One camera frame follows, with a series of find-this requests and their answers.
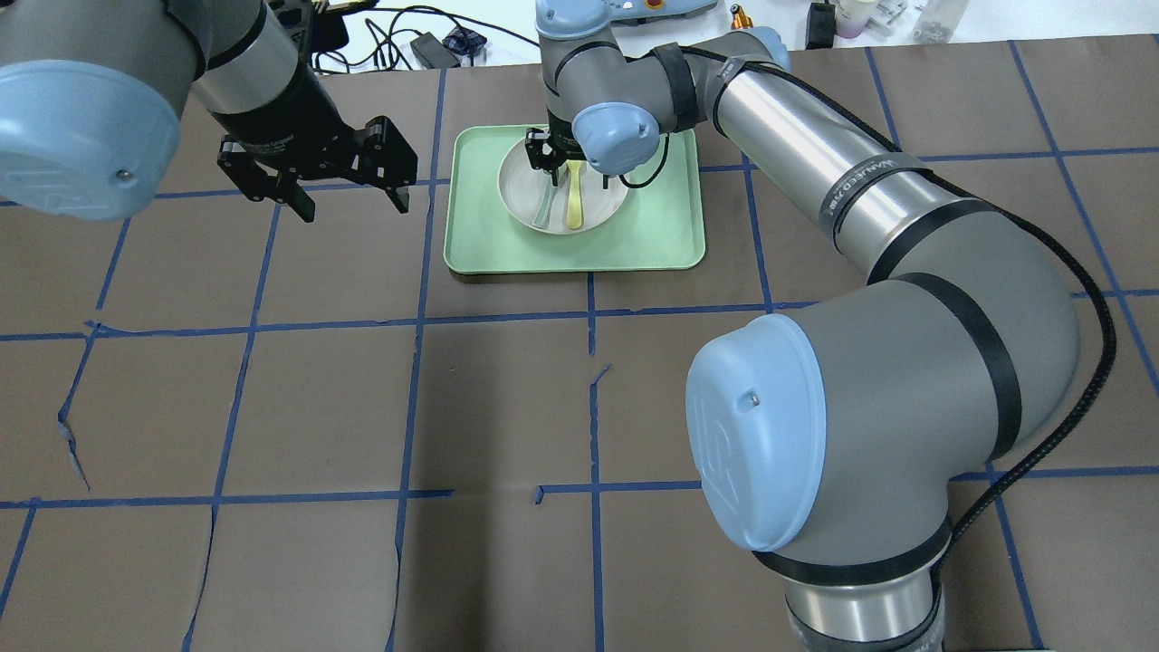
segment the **robotic arm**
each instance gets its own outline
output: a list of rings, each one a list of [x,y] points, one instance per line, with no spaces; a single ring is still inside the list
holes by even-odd
[[[1042,247],[936,183],[785,68],[772,30],[628,61],[600,0],[538,0],[549,132],[532,167],[624,174],[700,120],[731,139],[867,286],[709,343],[688,373],[704,492],[786,580],[809,650],[934,650],[947,482],[1034,433],[1074,373],[1078,322]]]
[[[0,14],[0,195],[86,219],[139,212],[190,89],[229,133],[218,164],[249,199],[312,221],[298,181],[342,177],[406,212],[414,149],[384,116],[348,126],[262,0],[15,2]]]

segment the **blue joint cap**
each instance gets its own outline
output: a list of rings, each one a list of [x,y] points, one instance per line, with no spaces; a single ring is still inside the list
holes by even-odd
[[[768,50],[773,61],[785,68],[785,72],[789,72],[789,49],[785,46],[781,35],[775,29],[765,25],[752,27],[744,30],[744,34],[756,36],[765,50]]]
[[[705,345],[685,410],[701,489],[729,540],[763,552],[793,541],[825,461],[825,393],[800,325],[767,314]]]
[[[0,67],[0,195],[81,219],[131,217],[153,200],[181,135],[147,83],[104,66]]]
[[[591,167],[600,174],[627,174],[659,147],[659,124],[641,107],[602,102],[576,113],[571,133]]]
[[[603,0],[535,0],[535,30],[554,41],[586,38],[612,24]]]

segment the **round plate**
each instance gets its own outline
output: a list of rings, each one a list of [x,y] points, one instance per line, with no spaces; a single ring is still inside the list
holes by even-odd
[[[547,215],[547,225],[542,228],[534,227],[531,224],[539,214],[539,206],[548,185],[552,184],[552,176],[541,169],[532,169],[527,162],[522,139],[511,147],[511,151],[503,159],[503,164],[500,166],[498,185],[503,204],[516,221],[540,233],[553,235],[583,233],[607,221],[628,196],[627,185],[621,183],[617,176],[607,180],[607,190],[604,190],[604,175],[584,162],[580,171],[583,226],[573,230],[567,225],[568,190],[571,186],[571,175],[567,173],[567,166],[561,167],[559,174],[561,182],[552,191],[552,207]]]

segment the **yellow spoon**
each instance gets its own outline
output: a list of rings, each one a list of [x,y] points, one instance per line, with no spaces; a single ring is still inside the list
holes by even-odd
[[[568,228],[575,230],[583,226],[583,199],[580,196],[580,167],[583,161],[568,161],[568,176],[571,185],[568,188]]]

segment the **light green tray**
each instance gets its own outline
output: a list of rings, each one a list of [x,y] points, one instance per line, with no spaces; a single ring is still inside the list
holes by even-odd
[[[525,125],[473,126],[454,141],[443,259],[459,273],[687,269],[705,255],[700,167],[692,131],[673,133],[664,170],[628,192],[624,205],[591,230],[539,233],[503,205],[498,169]],[[651,174],[659,154],[630,180]]]

